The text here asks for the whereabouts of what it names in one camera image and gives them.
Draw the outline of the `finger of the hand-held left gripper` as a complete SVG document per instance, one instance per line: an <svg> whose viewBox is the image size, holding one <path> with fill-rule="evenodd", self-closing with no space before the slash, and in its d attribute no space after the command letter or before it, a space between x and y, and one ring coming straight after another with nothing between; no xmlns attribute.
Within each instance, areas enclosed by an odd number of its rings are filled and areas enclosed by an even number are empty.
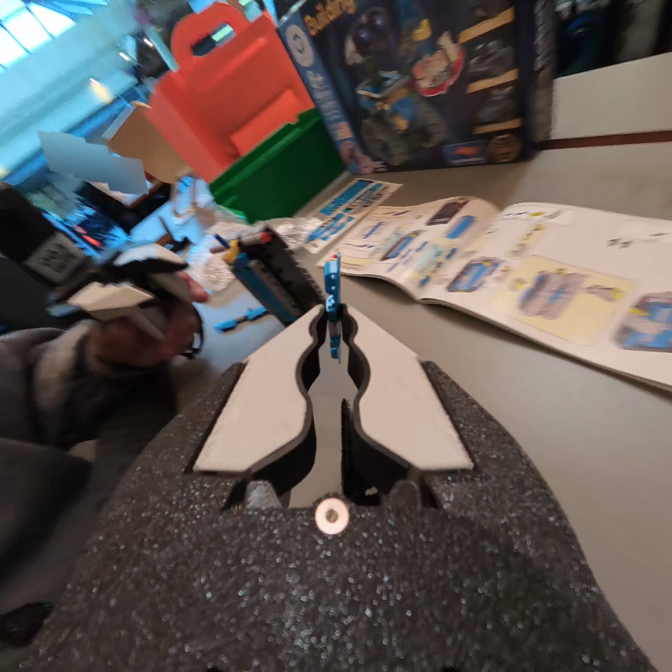
<svg viewBox="0 0 672 672"><path fill-rule="evenodd" d="M118 316L127 308L140 307L154 300L153 294L130 283L93 281L63 299L63 303L90 316Z"/></svg>
<svg viewBox="0 0 672 672"><path fill-rule="evenodd" d="M150 275L183 271L188 264L160 245L125 245L105 256L106 279L144 279Z"/></svg>

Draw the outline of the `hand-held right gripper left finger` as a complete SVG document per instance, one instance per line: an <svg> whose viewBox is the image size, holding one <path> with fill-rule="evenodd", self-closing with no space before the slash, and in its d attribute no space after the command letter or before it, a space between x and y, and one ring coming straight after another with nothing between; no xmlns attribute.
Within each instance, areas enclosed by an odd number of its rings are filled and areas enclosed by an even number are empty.
<svg viewBox="0 0 672 672"><path fill-rule="evenodd" d="M243 362L195 473L269 481L275 489L293 489L305 479L316 453L308 389L320 370L324 323L324 307L314 307Z"/></svg>

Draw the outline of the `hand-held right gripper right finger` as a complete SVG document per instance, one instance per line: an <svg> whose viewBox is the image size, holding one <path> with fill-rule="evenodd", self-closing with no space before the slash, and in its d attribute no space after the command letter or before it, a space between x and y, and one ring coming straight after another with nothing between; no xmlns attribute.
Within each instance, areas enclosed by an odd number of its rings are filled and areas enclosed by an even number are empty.
<svg viewBox="0 0 672 672"><path fill-rule="evenodd" d="M474 462L420 357L356 308L342 314L351 406L349 460L377 489L429 475L471 473Z"/></svg>

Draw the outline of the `blue grey axle assembly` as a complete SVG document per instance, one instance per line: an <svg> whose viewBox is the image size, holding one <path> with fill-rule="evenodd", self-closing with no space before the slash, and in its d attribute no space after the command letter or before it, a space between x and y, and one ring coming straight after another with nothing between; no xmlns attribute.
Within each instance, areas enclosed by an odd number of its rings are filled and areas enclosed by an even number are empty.
<svg viewBox="0 0 672 672"><path fill-rule="evenodd" d="M254 322L266 315L268 315L268 311L263 306L249 308L242 315L221 321L214 326L214 329L220 333L229 332L242 324Z"/></svg>

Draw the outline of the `black blue brick model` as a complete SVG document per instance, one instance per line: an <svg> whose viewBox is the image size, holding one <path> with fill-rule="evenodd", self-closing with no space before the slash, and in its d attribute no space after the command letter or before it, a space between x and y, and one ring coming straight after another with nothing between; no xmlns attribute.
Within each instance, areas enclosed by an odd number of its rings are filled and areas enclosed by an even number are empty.
<svg viewBox="0 0 672 672"><path fill-rule="evenodd" d="M233 238L214 234L214 239L236 279L283 326L325 306L324 292L272 227L262 225Z"/></svg>

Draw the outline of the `large blue brick panel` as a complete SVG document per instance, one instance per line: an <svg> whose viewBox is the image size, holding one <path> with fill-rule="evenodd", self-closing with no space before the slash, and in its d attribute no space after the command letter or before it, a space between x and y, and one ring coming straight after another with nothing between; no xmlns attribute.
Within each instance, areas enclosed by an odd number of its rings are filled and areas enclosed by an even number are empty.
<svg viewBox="0 0 672 672"><path fill-rule="evenodd" d="M324 291L326 296L327 334L332 359L341 362L341 254L335 253L323 266Z"/></svg>

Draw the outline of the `person's left forearm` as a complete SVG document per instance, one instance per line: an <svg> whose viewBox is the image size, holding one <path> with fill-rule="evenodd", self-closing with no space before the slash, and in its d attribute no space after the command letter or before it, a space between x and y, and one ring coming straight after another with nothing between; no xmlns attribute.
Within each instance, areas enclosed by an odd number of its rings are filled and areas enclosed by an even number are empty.
<svg viewBox="0 0 672 672"><path fill-rule="evenodd" d="M135 368L98 361L87 349L95 323L1 336L1 438L70 449L95 439L117 414L147 413L158 427L171 419L168 362Z"/></svg>

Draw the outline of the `grey desk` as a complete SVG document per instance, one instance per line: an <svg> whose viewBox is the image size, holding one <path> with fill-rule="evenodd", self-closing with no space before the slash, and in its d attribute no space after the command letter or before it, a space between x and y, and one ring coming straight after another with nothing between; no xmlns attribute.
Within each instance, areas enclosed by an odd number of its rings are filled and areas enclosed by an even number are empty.
<svg viewBox="0 0 672 672"><path fill-rule="evenodd" d="M389 205L477 196L498 208L571 204L671 219L671 54L555 83L552 142L527 163L392 173ZM671 396L584 366L391 284L343 298L490 412L565 510L617 615L671 670Z"/></svg>

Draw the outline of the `person's left hand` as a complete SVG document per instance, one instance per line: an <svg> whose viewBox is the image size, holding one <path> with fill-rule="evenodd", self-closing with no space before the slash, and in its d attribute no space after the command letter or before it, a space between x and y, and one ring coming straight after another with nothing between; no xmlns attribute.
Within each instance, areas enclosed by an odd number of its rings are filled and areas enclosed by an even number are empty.
<svg viewBox="0 0 672 672"><path fill-rule="evenodd" d="M191 349L200 332L200 314L195 304L204 304L209 294L188 273L178 274L189 288L189 300L171 298L161 303L166 318L162 340L147 335L127 318L95 323L87 336L87 352L108 365L152 368Z"/></svg>

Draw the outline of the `clear plastic bag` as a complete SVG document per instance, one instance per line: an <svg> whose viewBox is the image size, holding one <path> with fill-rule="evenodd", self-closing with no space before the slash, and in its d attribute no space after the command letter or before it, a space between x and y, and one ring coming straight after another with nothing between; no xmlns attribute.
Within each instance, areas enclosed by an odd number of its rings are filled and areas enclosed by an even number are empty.
<svg viewBox="0 0 672 672"><path fill-rule="evenodd" d="M196 244L188 257L189 275L209 294L226 290L236 280L219 247L215 239L207 238Z"/></svg>

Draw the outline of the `green plastic bin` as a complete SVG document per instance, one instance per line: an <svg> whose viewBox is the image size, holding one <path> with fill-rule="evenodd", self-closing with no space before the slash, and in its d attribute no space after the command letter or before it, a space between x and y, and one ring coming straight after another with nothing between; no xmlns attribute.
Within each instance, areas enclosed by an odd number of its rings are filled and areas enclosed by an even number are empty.
<svg viewBox="0 0 672 672"><path fill-rule="evenodd" d="M217 205L248 223L289 217L345 172L320 112L302 112L209 183Z"/></svg>

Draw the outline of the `orange plastic case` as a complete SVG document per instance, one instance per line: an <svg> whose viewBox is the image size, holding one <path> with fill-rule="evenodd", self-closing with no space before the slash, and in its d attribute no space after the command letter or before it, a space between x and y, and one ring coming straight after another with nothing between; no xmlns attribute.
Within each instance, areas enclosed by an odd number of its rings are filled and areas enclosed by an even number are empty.
<svg viewBox="0 0 672 672"><path fill-rule="evenodd" d="M211 183L314 104L268 11L254 21L216 1L175 24L177 70L162 76L147 118Z"/></svg>

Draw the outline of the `instruction booklet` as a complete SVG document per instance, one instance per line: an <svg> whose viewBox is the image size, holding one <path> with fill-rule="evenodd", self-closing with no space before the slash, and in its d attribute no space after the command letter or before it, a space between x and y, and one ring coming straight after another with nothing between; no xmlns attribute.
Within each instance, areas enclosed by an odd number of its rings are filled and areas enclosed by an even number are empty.
<svg viewBox="0 0 672 672"><path fill-rule="evenodd" d="M671 390L670 220L451 197L381 206L333 253L343 275Z"/></svg>

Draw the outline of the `blue sticker sheet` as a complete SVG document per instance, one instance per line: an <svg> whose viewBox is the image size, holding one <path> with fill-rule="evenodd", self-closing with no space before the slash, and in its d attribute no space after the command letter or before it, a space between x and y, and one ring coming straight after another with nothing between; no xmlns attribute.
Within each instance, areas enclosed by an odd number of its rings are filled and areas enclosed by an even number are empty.
<svg viewBox="0 0 672 672"><path fill-rule="evenodd" d="M303 250L313 255L322 252L400 188L399 183L380 180L357 178L350 181L311 216L319 223L312 225Z"/></svg>

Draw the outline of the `robot kit box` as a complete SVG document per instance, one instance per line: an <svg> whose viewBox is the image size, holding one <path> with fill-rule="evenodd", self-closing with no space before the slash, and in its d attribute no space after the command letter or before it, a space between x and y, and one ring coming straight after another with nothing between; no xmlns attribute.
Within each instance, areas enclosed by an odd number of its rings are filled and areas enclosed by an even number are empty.
<svg viewBox="0 0 672 672"><path fill-rule="evenodd" d="M352 175L530 160L552 127L553 1L275 1Z"/></svg>

